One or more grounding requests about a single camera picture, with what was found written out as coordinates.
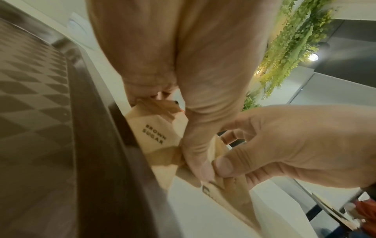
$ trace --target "hand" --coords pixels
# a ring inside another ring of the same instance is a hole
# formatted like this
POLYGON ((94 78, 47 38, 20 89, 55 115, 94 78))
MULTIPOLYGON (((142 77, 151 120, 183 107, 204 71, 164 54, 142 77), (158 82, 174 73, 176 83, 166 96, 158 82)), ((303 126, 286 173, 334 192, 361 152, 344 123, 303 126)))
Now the hand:
POLYGON ((128 101, 179 87, 189 119, 182 150, 201 180, 214 177, 210 140, 241 111, 281 0, 87 0, 98 42, 128 101))
POLYGON ((376 109, 269 106, 242 112, 221 139, 243 143, 215 160, 219 176, 245 174, 249 188, 274 176, 330 187, 376 182, 376 109))

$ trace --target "light bulb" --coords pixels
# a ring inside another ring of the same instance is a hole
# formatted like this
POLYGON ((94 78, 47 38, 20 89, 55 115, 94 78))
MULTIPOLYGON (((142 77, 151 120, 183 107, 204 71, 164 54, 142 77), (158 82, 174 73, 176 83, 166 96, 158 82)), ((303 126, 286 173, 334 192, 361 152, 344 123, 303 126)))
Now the light bulb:
POLYGON ((309 57, 308 57, 308 59, 310 60, 310 61, 316 61, 316 60, 318 60, 318 55, 317 54, 311 54, 309 57))

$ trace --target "green plant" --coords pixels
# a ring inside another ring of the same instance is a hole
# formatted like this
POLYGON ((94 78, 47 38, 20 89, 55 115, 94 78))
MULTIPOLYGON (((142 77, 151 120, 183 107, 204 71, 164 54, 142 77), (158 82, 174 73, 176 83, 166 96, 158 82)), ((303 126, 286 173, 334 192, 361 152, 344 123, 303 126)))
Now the green plant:
MULTIPOLYGON (((323 6, 332 0, 304 0, 292 12, 295 1, 283 0, 279 16, 284 14, 288 18, 257 68, 261 88, 256 91, 263 91, 264 98, 269 97, 281 85, 299 62, 307 60, 310 54, 318 50, 319 41, 326 37, 329 29, 332 11, 323 10, 323 6)), ((244 109, 257 104, 254 98, 254 94, 247 96, 244 109)))

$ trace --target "checkered pattern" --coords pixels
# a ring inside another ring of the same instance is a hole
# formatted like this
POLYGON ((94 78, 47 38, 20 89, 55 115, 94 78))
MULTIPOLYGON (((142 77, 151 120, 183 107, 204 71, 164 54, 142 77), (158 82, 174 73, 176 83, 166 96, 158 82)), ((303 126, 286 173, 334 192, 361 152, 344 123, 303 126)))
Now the checkered pattern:
POLYGON ((64 56, 0 21, 0 162, 38 164, 58 160, 57 151, 69 155, 71 125, 64 56))

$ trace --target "fingernail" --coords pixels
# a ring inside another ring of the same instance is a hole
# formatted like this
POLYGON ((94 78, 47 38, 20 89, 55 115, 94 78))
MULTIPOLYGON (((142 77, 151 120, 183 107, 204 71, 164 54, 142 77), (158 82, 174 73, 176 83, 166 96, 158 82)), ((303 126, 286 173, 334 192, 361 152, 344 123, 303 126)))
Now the fingernail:
POLYGON ((217 174, 221 177, 230 177, 234 167, 226 157, 220 157, 214 161, 214 167, 217 174))
POLYGON ((201 168, 202 179, 206 182, 212 181, 214 179, 214 169, 212 164, 207 160, 201 168))

